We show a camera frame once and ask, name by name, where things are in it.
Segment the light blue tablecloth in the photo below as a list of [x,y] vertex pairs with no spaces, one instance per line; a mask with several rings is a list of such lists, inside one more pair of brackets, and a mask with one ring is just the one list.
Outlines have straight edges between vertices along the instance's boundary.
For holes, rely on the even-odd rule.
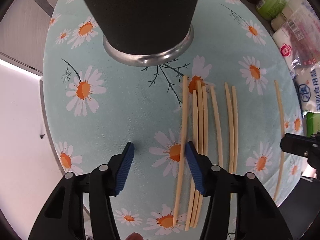
[[[299,103],[285,61],[272,38],[239,0],[199,0],[192,20],[195,38],[174,61],[139,68],[113,60],[104,50],[103,33],[83,0],[58,0],[44,53],[44,101],[57,154],[66,171],[89,173],[121,153],[126,142],[135,157],[124,190],[111,203],[122,239],[138,232],[145,239],[198,239],[209,199],[198,226],[184,231],[190,172],[183,179],[178,223],[172,227],[181,128],[181,78],[215,85],[228,170],[228,114],[224,83],[237,89],[239,155],[236,173],[254,172],[273,196],[279,175],[280,117],[274,80],[278,80],[286,131],[300,134]],[[211,97],[209,158],[218,162]],[[192,119],[189,134],[192,138]],[[276,203],[300,178],[300,158],[285,154]],[[230,237],[235,230],[235,201]]]

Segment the black cup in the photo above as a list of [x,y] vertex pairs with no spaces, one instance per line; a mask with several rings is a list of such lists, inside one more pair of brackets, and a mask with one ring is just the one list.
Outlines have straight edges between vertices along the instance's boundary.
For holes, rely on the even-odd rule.
[[167,51],[187,35],[197,0],[84,0],[108,42],[134,55]]

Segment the barcode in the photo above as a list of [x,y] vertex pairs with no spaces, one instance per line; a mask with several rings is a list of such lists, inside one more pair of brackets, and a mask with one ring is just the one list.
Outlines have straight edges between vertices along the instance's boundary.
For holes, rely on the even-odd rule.
[[289,27],[290,27],[290,29],[292,30],[293,33],[298,30],[298,27],[297,27],[297,25],[294,23],[293,20],[291,20],[291,19],[288,20],[288,25],[289,25]]
[[298,41],[300,41],[304,38],[304,35],[300,30],[295,31],[293,34],[296,36]]
[[258,2],[257,9],[259,10],[265,3],[266,3],[266,0],[261,0],[260,2]]

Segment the orange flower center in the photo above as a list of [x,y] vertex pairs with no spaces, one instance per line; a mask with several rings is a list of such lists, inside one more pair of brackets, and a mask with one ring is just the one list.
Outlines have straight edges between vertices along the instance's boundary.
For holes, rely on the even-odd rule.
[[85,99],[90,94],[90,85],[87,81],[82,81],[79,83],[76,95],[81,99]]
[[254,79],[260,79],[260,70],[255,65],[250,65],[249,70]]
[[298,171],[298,166],[294,165],[291,171],[291,175],[294,175]]
[[134,218],[132,216],[126,215],[123,217],[125,220],[127,220],[128,222],[132,222],[134,221]]
[[87,22],[82,27],[79,28],[79,35],[85,36],[93,29],[93,25],[91,22]]
[[200,80],[201,86],[205,87],[205,83],[204,83],[204,81],[203,81],[203,79],[201,77],[193,76],[192,80],[190,81],[189,86],[188,86],[190,94],[193,93],[193,90],[197,90],[197,81],[198,80]]
[[158,224],[164,228],[170,228],[173,226],[173,215],[166,215],[164,217],[157,218]]
[[249,26],[249,32],[251,32],[254,36],[257,36],[257,35],[258,35],[257,30],[256,30],[254,27],[252,27],[252,26]]
[[170,159],[172,159],[173,161],[179,162],[180,161],[180,144],[174,144],[172,146],[169,146],[169,156]]
[[264,167],[266,166],[267,157],[261,156],[257,162],[257,171],[262,171]]
[[297,118],[296,120],[294,120],[294,130],[296,132],[299,131],[300,126],[301,126],[300,118]]
[[61,164],[63,167],[70,169],[71,168],[71,158],[65,153],[60,153]]

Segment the wooden stick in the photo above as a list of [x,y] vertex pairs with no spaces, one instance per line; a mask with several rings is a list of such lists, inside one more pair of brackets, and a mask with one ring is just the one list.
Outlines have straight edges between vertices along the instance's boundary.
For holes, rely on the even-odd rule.
[[234,136],[235,136],[235,150],[233,152],[233,173],[237,171],[238,162],[238,147],[239,147],[239,128],[238,128],[238,103],[236,87],[231,87],[232,91],[232,104],[233,104],[233,124],[234,124]]
[[198,88],[198,127],[199,127],[199,132],[198,132],[198,153],[203,154],[203,136],[204,136],[204,120],[203,120],[203,95],[202,95],[202,87],[201,87],[201,82],[200,80],[197,81],[197,88]]
[[184,148],[187,140],[187,128],[188,128],[188,76],[182,78],[182,128],[181,128],[181,147],[180,147],[180,160],[179,160],[179,172],[176,190],[176,199],[173,210],[173,226],[177,223],[180,195],[182,189],[183,169],[184,169]]
[[207,88],[202,87],[202,98],[203,98],[203,155],[208,156],[208,98]]
[[226,90],[228,120],[229,120],[229,173],[233,173],[233,153],[235,150],[235,145],[234,145],[232,104],[231,104],[231,97],[230,97],[230,92],[229,92],[229,87],[227,82],[224,84],[224,87]]
[[[193,90],[192,94],[193,99],[193,145],[195,146],[196,151],[198,151],[198,102],[197,102],[197,90]],[[188,213],[187,213],[187,221],[185,230],[188,231],[190,227],[193,200],[195,198],[195,190],[196,186],[193,182],[193,178],[191,177],[191,185],[190,185],[190,197],[189,197],[189,205],[188,205]]]
[[[203,97],[202,97],[202,86],[200,80],[197,81],[197,92],[198,92],[198,153],[203,154]],[[195,197],[193,199],[193,208],[191,214],[190,226],[194,227],[196,221],[196,211],[198,209],[199,202],[199,191],[196,190]]]
[[[202,87],[202,98],[203,98],[203,130],[204,130],[203,155],[208,156],[208,133],[209,133],[209,131],[208,131],[208,98],[207,98],[207,88],[206,87]],[[199,221],[202,200],[203,200],[203,196],[199,195],[196,220],[193,225],[193,228],[196,228],[198,221]]]
[[210,87],[211,91],[211,99],[214,113],[214,122],[216,124],[216,132],[217,132],[217,142],[218,142],[218,164],[223,168],[223,155],[222,155],[222,135],[221,135],[221,126],[220,126],[220,117],[218,110],[218,103],[216,98],[216,93],[214,91],[214,87]]
[[[282,138],[282,137],[284,137],[284,112],[283,112],[283,106],[282,106],[282,100],[281,100],[281,93],[280,93],[280,89],[279,89],[279,83],[277,80],[275,80],[275,88],[276,88],[278,108],[279,108],[279,113],[280,113],[280,128],[281,128],[281,138]],[[284,163],[284,152],[281,151],[280,165],[279,165],[279,176],[278,176],[276,191],[275,191],[275,194],[273,195],[273,201],[276,201],[276,198],[277,198],[277,195],[279,192],[282,171],[283,171],[283,163]]]

